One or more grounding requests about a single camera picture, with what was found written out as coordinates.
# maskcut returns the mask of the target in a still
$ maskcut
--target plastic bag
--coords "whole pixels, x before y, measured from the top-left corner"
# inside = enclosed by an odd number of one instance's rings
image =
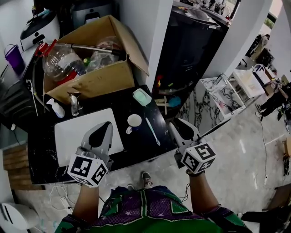
[[[122,50],[122,46],[120,45],[120,42],[118,41],[116,36],[106,37],[103,40],[99,41],[99,43],[96,46],[110,50],[112,49]],[[110,65],[114,62],[117,62],[118,59],[119,59],[118,56],[109,53],[95,51],[91,57],[91,62],[87,67],[87,72],[91,72],[100,69],[104,66]]]

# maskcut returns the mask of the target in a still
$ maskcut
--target soap dish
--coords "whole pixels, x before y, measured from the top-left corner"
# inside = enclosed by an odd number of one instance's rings
[[[137,89],[132,95],[143,107],[147,106],[151,102],[151,97],[140,88]]]

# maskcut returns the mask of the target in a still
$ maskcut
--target white bottle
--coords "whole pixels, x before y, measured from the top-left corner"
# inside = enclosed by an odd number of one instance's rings
[[[46,104],[51,105],[58,118],[63,118],[65,116],[65,110],[58,103],[56,103],[54,99],[50,99]]]

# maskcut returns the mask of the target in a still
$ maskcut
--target purple pattern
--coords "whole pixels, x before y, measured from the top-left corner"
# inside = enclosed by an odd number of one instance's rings
[[[186,209],[185,206],[179,202],[170,199],[162,192],[146,190],[147,201],[147,216],[150,218],[160,218],[170,221],[185,220],[185,219],[204,219],[203,217],[194,214],[190,211],[184,213],[173,213],[171,209],[171,201],[181,206],[181,209]]]
[[[139,191],[129,192],[122,195],[121,202],[118,204],[118,212],[109,216],[104,216],[110,209],[114,198],[104,204],[100,218],[92,226],[128,224],[141,219],[141,193]]]

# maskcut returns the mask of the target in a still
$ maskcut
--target green soap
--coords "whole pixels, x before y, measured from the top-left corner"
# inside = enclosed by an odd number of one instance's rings
[[[134,95],[135,95],[135,98],[138,100],[138,102],[144,105],[147,104],[146,96],[141,91],[137,91],[136,93],[134,93]]]

